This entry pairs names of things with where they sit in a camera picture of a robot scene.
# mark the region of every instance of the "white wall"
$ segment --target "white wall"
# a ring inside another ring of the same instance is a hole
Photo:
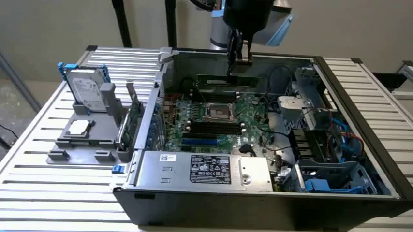
[[[125,0],[134,46],[167,46],[163,0]],[[210,13],[177,1],[178,46],[209,48]],[[392,72],[413,60],[412,0],[290,0],[296,20],[284,44],[253,50],[361,58]],[[0,49],[23,79],[55,81],[59,61],[87,45],[122,46],[110,0],[0,0]]]

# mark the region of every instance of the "floor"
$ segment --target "floor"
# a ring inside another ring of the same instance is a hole
[[[26,84],[39,103],[45,105],[61,82],[26,81]],[[7,79],[0,79],[0,99],[0,124],[20,136],[36,113]],[[0,136],[10,144],[16,140],[14,134],[3,128]],[[6,154],[7,151],[0,147],[0,160]]]

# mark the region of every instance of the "power supply label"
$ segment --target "power supply label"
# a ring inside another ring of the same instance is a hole
[[[229,156],[192,156],[189,180],[202,184],[232,184]]]

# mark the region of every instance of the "metal slatted table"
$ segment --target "metal slatted table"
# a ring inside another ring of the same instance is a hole
[[[131,104],[127,80],[139,100],[150,95],[159,50],[99,47],[81,65],[107,64],[117,97]],[[357,107],[400,169],[413,183],[413,123],[411,115],[364,65],[351,59],[327,58]],[[47,152],[74,113],[74,97],[61,84],[18,143],[0,162],[0,229],[23,231],[224,231],[218,229],[139,228],[130,222],[113,196],[111,166],[50,165]],[[353,232],[412,232],[413,210],[396,218],[375,218]]]

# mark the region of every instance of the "metal case frame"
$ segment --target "metal case frame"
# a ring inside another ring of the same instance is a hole
[[[200,49],[177,49],[179,52],[218,53]],[[262,192],[192,192],[139,189],[134,186],[139,177],[139,164],[149,125],[145,121],[135,144],[135,155],[129,167],[127,182],[114,188],[115,197],[131,221],[139,225],[185,227],[250,228],[281,230],[348,231],[375,217],[396,217],[413,208],[413,188],[389,152],[377,138],[356,104],[353,103],[325,60],[319,56],[297,56],[256,53],[257,56],[309,59],[320,72],[335,102],[352,122],[352,128],[364,138],[383,174],[393,186],[393,196],[262,193]],[[157,80],[162,81],[165,71]],[[150,120],[159,86],[154,87],[143,120]]]

